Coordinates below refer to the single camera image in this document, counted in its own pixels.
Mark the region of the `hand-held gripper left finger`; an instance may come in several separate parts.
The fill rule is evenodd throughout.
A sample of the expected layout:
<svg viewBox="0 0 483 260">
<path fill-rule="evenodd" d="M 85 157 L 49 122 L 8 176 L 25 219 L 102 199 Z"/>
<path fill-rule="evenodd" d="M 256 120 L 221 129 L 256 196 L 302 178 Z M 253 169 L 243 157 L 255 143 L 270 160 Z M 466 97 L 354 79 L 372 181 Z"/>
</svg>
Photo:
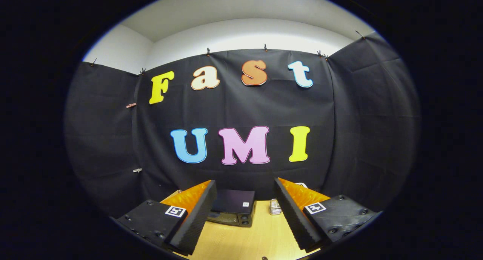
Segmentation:
<svg viewBox="0 0 483 260">
<path fill-rule="evenodd" d="M 115 223 L 154 248 L 192 255 L 216 195 L 208 180 L 160 202 L 145 200 Z"/>
</svg>

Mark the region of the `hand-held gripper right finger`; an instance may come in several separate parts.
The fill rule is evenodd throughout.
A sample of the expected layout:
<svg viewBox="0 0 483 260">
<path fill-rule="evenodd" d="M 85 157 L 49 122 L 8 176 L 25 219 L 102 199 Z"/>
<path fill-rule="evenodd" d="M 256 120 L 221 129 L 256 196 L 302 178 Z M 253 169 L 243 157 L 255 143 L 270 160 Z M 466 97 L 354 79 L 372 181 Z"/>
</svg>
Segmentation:
<svg viewBox="0 0 483 260">
<path fill-rule="evenodd" d="M 274 183 L 281 211 L 306 252 L 341 243 L 381 215 L 343 194 L 329 197 L 279 177 Z"/>
</svg>

